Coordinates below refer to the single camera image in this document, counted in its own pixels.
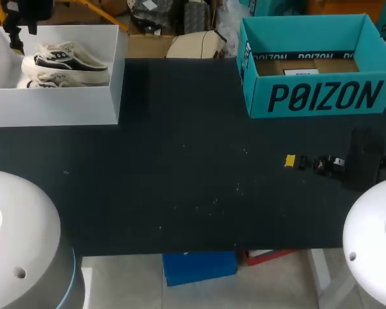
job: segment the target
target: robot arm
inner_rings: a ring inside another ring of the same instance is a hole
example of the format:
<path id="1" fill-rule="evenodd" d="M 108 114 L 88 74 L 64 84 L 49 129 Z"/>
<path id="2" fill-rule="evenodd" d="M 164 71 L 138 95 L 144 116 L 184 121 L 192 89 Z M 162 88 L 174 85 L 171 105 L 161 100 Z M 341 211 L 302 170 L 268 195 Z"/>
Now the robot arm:
<path id="1" fill-rule="evenodd" d="M 53 13 L 53 0 L 0 0 L 0 20 L 10 36 L 10 47 L 24 55 L 23 42 L 19 38 L 19 23 L 28 26 L 30 34 L 37 34 L 37 21 L 49 19 Z"/>

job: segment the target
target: blue box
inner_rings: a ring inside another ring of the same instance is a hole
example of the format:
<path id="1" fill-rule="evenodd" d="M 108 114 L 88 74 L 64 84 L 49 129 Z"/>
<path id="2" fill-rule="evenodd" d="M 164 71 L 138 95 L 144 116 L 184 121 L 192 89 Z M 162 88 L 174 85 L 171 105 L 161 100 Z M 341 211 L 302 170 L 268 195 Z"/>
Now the blue box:
<path id="1" fill-rule="evenodd" d="M 386 43 L 369 16 L 250 17 L 240 31 L 237 67 L 252 118 L 385 110 Z M 259 76 L 261 59 L 354 59 L 358 72 Z"/>
<path id="2" fill-rule="evenodd" d="M 234 275 L 237 270 L 235 252 L 163 254 L 167 286 Z"/>
<path id="3" fill-rule="evenodd" d="M 239 2 L 250 8 L 252 16 L 282 16 L 294 9 L 301 0 L 239 0 Z"/>

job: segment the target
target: table leg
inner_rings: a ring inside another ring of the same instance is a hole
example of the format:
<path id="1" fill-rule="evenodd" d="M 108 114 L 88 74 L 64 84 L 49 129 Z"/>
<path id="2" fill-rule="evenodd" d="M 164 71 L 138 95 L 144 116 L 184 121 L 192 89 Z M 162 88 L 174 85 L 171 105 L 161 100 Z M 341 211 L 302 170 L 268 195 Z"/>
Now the table leg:
<path id="1" fill-rule="evenodd" d="M 337 306 L 356 286 L 356 280 L 347 264 L 331 280 L 323 249 L 308 252 L 310 267 L 315 280 L 319 309 L 337 309 Z"/>

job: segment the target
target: table surface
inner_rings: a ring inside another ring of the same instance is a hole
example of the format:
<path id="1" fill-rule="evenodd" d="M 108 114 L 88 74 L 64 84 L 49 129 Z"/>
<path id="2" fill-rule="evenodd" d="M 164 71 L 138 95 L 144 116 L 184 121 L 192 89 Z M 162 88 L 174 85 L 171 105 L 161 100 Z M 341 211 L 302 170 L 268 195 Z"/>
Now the table surface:
<path id="1" fill-rule="evenodd" d="M 128 60 L 119 126 L 0 128 L 0 170 L 55 203 L 79 254 L 342 246 L 359 192 L 284 168 L 344 157 L 380 115 L 250 119 L 234 59 Z"/>

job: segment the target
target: white sneaker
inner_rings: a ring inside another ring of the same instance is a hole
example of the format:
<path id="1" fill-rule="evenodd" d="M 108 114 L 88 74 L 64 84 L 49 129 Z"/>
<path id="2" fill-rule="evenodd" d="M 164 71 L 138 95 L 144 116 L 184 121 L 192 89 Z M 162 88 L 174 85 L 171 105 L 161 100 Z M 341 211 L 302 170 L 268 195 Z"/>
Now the white sneaker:
<path id="1" fill-rule="evenodd" d="M 61 87 L 83 87 L 78 82 L 65 74 L 43 74 L 26 77 L 21 80 L 17 88 L 61 88 Z"/>
<path id="2" fill-rule="evenodd" d="M 105 84 L 110 81 L 107 66 L 89 55 L 76 42 L 39 45 L 36 55 L 23 59 L 21 69 L 29 76 L 58 73 L 87 84 Z"/>

